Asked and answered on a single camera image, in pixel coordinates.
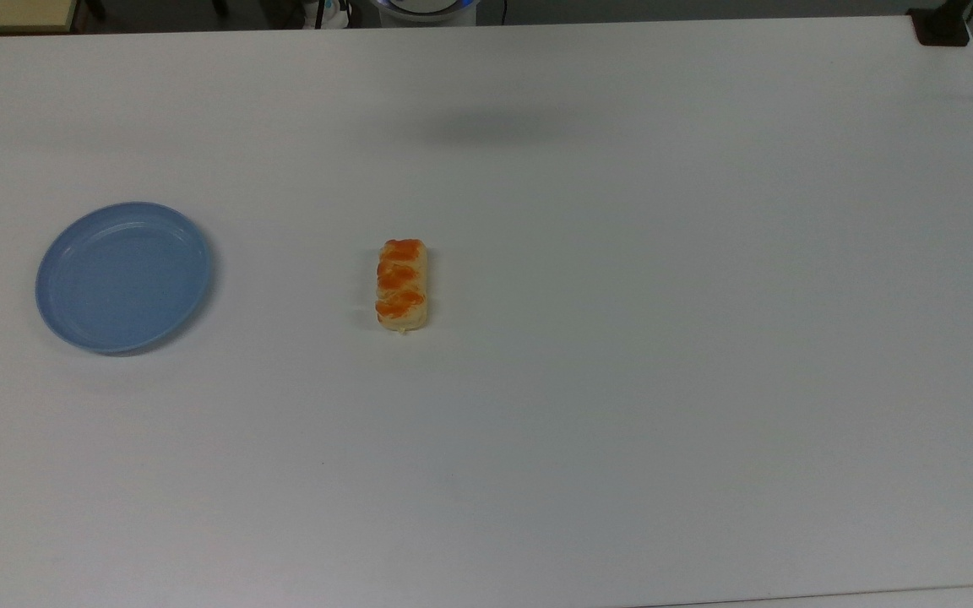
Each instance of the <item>orange glaze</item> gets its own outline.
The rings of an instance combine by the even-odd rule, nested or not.
[[[385,242],[382,258],[394,262],[410,261],[410,259],[418,258],[420,247],[422,247],[420,239],[389,240],[389,242]]]
[[[397,262],[409,262],[420,257],[424,249],[421,240],[389,240],[382,249],[381,263],[378,265],[378,289],[391,292],[386,294],[385,300],[378,300],[374,309],[378,318],[397,318],[408,314],[412,307],[418,307],[425,301],[425,297],[413,291],[409,283],[417,280],[418,273],[410,266]]]
[[[412,307],[422,304],[424,297],[414,291],[401,291],[386,301],[376,301],[374,311],[383,317],[402,317],[408,314]]]
[[[406,282],[416,280],[418,273],[410,266],[381,262],[378,265],[378,288],[386,291],[400,289]]]

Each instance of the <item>white table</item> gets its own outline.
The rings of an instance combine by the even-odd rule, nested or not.
[[[729,601],[702,604],[700,608],[973,608],[973,588]]]
[[[165,349],[32,300],[123,200]],[[375,252],[432,247],[428,328]],[[906,17],[0,39],[0,608],[973,584],[973,46]]]

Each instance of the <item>table surface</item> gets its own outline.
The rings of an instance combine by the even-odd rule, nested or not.
[[[65,32],[77,0],[0,0],[0,32]]]
[[[973,608],[973,588],[920,589],[892,593],[861,593],[790,600],[727,601],[702,608]]]
[[[68,73],[62,65],[70,65]],[[59,341],[46,247],[209,305]],[[432,248],[432,320],[373,318]],[[0,39],[0,608],[973,585],[973,46],[905,17]]]

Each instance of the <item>bread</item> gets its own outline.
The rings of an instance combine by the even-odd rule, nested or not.
[[[378,323],[401,334],[426,323],[426,246],[390,240],[378,255]]]

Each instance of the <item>yellow surface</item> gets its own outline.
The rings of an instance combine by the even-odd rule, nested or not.
[[[69,31],[77,0],[0,0],[0,32]]]

